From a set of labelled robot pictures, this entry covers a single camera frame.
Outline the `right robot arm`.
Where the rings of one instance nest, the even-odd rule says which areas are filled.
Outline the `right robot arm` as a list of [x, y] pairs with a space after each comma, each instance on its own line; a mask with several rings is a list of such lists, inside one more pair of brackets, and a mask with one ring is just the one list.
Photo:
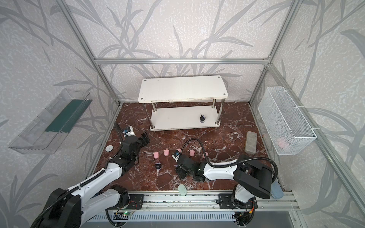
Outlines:
[[220, 209], [257, 208], [256, 198], [268, 200], [271, 197], [271, 186], [278, 175], [276, 163], [266, 157], [240, 156], [237, 160], [209, 164], [198, 163], [176, 150], [172, 157], [177, 162], [175, 171], [180, 179], [192, 176], [194, 181], [234, 180], [232, 194], [220, 193], [216, 201]]

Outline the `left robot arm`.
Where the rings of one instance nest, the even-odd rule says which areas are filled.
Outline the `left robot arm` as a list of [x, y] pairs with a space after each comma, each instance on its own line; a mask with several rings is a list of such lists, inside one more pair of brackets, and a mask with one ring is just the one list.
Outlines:
[[133, 133], [126, 135], [120, 150], [109, 159], [104, 168], [79, 184], [52, 192], [31, 227], [79, 228], [101, 211], [112, 207], [127, 207], [131, 203], [127, 189], [114, 185], [105, 192], [101, 190], [137, 164], [141, 148], [149, 143], [146, 132], [140, 137]]

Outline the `black toy with purple bow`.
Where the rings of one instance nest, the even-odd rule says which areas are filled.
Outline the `black toy with purple bow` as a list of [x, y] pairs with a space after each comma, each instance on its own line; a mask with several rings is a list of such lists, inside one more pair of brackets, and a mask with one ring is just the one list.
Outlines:
[[199, 118], [199, 120], [200, 120], [200, 122], [201, 123], [204, 123], [205, 122], [205, 116], [204, 115], [202, 115], [202, 114], [200, 114], [200, 118]]

